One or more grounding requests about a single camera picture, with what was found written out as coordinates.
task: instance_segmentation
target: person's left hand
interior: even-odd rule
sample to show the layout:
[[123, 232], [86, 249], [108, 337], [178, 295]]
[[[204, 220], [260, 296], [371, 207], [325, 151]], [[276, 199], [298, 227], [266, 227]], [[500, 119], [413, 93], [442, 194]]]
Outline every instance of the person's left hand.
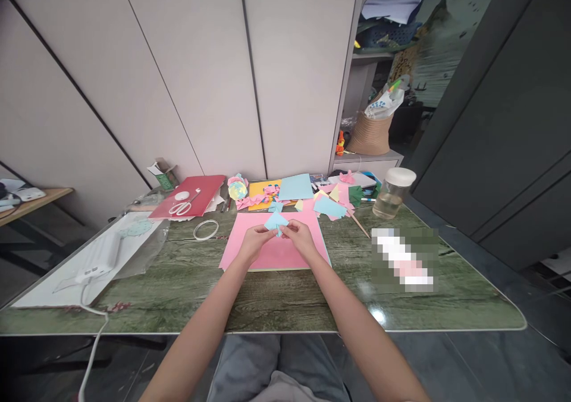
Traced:
[[242, 246], [237, 257], [244, 259], [248, 264], [252, 264], [260, 255], [262, 246], [270, 241], [278, 233], [278, 230], [268, 230], [263, 225], [249, 228], [244, 235]]

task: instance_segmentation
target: water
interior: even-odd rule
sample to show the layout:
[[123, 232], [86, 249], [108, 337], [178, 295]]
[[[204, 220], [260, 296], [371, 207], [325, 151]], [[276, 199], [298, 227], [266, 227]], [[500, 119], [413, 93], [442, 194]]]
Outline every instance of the water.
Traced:
[[379, 218], [393, 219], [397, 215], [402, 203], [403, 199], [399, 196], [381, 193], [373, 206], [373, 213]]

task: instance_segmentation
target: woven basket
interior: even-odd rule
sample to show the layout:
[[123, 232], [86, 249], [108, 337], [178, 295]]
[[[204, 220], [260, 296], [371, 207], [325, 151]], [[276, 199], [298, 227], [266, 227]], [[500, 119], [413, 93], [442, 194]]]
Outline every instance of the woven basket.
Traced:
[[365, 155], [382, 155], [390, 151], [388, 147], [388, 128], [393, 115], [384, 120], [371, 120], [360, 112], [347, 150]]

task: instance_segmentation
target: shelf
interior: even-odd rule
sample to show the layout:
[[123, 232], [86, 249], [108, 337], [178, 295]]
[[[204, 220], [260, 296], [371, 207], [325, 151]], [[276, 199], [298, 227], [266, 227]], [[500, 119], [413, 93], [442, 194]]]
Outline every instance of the shelf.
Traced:
[[381, 60], [392, 60], [393, 58], [394, 58], [393, 53], [353, 54], [351, 65], [353, 66], [368, 65], [371, 63], [380, 62]]
[[333, 163], [342, 162], [367, 162], [367, 161], [390, 161], [402, 160], [403, 156], [392, 149], [383, 155], [364, 155], [364, 154], [343, 154], [342, 156], [335, 155]]

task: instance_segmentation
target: light blue paper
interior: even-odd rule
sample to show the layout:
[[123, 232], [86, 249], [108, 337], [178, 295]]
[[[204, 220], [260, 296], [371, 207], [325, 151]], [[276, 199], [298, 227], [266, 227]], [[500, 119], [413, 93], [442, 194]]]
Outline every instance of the light blue paper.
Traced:
[[287, 219], [285, 219], [282, 215], [280, 215], [279, 212], [274, 212], [269, 217], [269, 219], [266, 221], [266, 223], [264, 224], [264, 227], [266, 227], [270, 231], [271, 230], [278, 230], [278, 234], [276, 234], [275, 236], [281, 237], [280, 225], [283, 225], [286, 227], [287, 224], [289, 224]]
[[269, 206], [268, 212], [281, 212], [284, 209], [284, 205], [277, 201], [272, 201]]
[[342, 218], [347, 213], [346, 208], [325, 196], [322, 196], [315, 202], [313, 210], [326, 215], [336, 216], [337, 218]]
[[281, 180], [280, 200], [300, 200], [313, 198], [309, 173], [290, 176]]

